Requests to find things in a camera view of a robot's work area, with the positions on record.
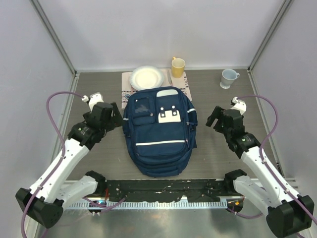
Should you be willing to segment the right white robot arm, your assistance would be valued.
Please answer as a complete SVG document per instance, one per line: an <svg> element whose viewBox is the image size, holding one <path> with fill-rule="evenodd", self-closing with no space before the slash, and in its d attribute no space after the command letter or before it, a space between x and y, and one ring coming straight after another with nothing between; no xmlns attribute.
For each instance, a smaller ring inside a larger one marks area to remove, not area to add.
<svg viewBox="0 0 317 238"><path fill-rule="evenodd" d="M229 149L238 156L257 176L255 184L242 170L225 174L224 191L230 196L237 193L248 198L265 216L267 225L278 238L308 229L312 225L309 214L314 211L314 202L301 196L272 165L259 141L245 131L243 113L245 103L230 109L216 106L206 125L223 134Z"/></svg>

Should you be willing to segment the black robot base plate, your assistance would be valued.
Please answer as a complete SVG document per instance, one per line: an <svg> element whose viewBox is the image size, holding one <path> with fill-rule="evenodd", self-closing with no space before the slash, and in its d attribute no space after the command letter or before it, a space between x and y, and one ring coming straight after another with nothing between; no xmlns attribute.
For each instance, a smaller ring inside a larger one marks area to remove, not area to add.
<svg viewBox="0 0 317 238"><path fill-rule="evenodd" d="M159 203L179 202L183 196L191 203L242 196L216 179L108 180L105 193L115 202L124 198L125 202Z"/></svg>

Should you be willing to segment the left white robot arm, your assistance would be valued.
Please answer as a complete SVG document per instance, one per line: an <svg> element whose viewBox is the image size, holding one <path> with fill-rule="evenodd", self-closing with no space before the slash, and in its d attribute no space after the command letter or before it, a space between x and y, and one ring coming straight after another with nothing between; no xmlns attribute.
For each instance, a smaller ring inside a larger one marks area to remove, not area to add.
<svg viewBox="0 0 317 238"><path fill-rule="evenodd" d="M106 190L105 177L94 171L87 172L67 188L61 187L94 145L123 123L115 102L97 102L83 117L83 122L72 127L62 150L44 174L29 189L20 188L15 195L21 210L47 229L53 227L75 201L90 194L102 197Z"/></svg>

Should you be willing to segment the navy blue student backpack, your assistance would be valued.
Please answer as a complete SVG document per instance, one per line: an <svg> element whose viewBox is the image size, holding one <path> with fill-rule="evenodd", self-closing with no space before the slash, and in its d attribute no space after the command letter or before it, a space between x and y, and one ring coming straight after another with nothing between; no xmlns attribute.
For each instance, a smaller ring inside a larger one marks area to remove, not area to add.
<svg viewBox="0 0 317 238"><path fill-rule="evenodd" d="M184 171L197 147L197 126L192 102L173 86L134 93L123 113L128 153L142 174L154 178Z"/></svg>

